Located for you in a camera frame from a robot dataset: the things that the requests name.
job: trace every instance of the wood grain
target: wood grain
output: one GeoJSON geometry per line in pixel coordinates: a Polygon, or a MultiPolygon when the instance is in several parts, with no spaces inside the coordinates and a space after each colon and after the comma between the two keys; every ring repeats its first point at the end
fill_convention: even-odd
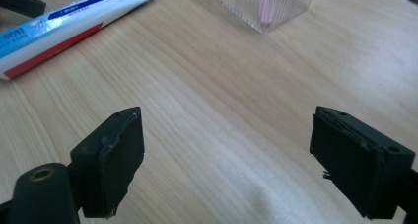
{"type": "MultiPolygon", "coordinates": [[[[263,35],[214,0],[151,1],[0,82],[0,202],[140,106],[145,161],[117,216],[83,223],[370,223],[309,153],[314,109],[418,152],[417,15],[407,0],[313,0],[263,35]]],[[[25,20],[1,10],[0,29],[25,20]]]]}

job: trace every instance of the wooden table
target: wooden table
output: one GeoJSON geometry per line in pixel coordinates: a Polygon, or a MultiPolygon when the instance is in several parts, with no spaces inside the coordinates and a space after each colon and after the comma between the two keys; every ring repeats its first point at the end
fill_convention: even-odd
{"type": "MultiPolygon", "coordinates": [[[[407,0],[313,0],[264,35],[214,0],[151,1],[0,82],[0,202],[140,106],[144,163],[116,217],[83,223],[370,223],[322,178],[313,114],[351,113],[418,152],[417,16],[407,0]]],[[[2,31],[25,20],[0,12],[2,31]]]]}

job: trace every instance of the toothpaste tube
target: toothpaste tube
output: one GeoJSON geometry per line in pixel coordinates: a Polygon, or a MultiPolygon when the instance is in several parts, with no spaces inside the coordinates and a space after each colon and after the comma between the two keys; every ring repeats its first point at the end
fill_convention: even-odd
{"type": "Polygon", "coordinates": [[[30,70],[146,1],[77,0],[1,33],[0,78],[30,70]]]}

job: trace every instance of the ribbed glass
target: ribbed glass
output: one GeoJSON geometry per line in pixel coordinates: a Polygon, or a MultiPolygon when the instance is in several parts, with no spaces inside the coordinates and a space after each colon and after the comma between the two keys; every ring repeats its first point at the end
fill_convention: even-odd
{"type": "Polygon", "coordinates": [[[305,12],[312,0],[217,0],[265,33],[305,12]]]}

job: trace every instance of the red stripe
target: red stripe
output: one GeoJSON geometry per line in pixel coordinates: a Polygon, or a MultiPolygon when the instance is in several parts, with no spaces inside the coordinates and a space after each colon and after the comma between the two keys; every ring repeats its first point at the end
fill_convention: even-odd
{"type": "Polygon", "coordinates": [[[42,63],[46,59],[54,56],[55,54],[61,52],[62,50],[70,47],[71,45],[73,45],[73,44],[89,37],[93,33],[97,32],[102,27],[102,24],[103,23],[99,23],[99,24],[83,31],[82,33],[77,34],[77,35],[63,41],[62,43],[60,43],[60,44],[42,52],[41,54],[39,54],[37,56],[34,56],[33,58],[30,58],[27,61],[17,65],[16,67],[7,70],[4,74],[9,78],[14,78],[14,77],[18,76],[19,74],[22,74],[22,73],[30,70],[31,68],[39,65],[40,63],[42,63]]]}

